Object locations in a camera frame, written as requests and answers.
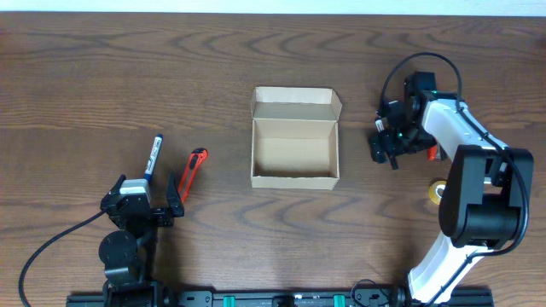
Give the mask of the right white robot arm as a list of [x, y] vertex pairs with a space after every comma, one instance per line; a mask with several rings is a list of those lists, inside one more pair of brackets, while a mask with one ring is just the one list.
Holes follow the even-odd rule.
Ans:
[[441, 92], [431, 72], [404, 80], [402, 101], [382, 101], [369, 138], [372, 160], [398, 168], [397, 158], [436, 148], [451, 161], [439, 196], [440, 233], [404, 289], [399, 306], [451, 304], [456, 285], [481, 259], [513, 251], [529, 222], [534, 159], [492, 136], [459, 94]]

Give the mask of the black whiteboard marker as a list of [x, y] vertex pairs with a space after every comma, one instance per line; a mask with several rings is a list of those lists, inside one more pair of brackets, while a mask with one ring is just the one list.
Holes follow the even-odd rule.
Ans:
[[391, 131], [386, 129], [381, 119], [375, 121], [378, 134], [375, 137], [375, 161], [379, 164], [389, 161], [388, 155], [396, 156], [396, 146]]

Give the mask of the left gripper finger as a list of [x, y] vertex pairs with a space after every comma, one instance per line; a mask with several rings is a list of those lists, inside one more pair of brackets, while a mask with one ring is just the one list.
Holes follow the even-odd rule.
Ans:
[[181, 199], [180, 193], [177, 190], [177, 184], [173, 172], [170, 173], [166, 186], [166, 201], [172, 216], [184, 216], [183, 201]]
[[111, 194], [119, 194], [119, 190], [125, 180], [126, 180], [126, 175], [122, 174], [117, 180], [117, 182], [111, 188]]

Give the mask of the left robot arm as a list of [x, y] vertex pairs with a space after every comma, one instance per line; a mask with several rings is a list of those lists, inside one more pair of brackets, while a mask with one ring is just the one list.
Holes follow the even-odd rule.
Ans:
[[184, 216], [173, 175], [166, 186], [167, 206], [153, 208], [148, 181], [122, 175], [102, 198], [100, 209], [118, 228], [107, 235], [98, 255], [107, 278], [106, 306], [177, 306], [178, 295], [153, 278], [158, 229]]

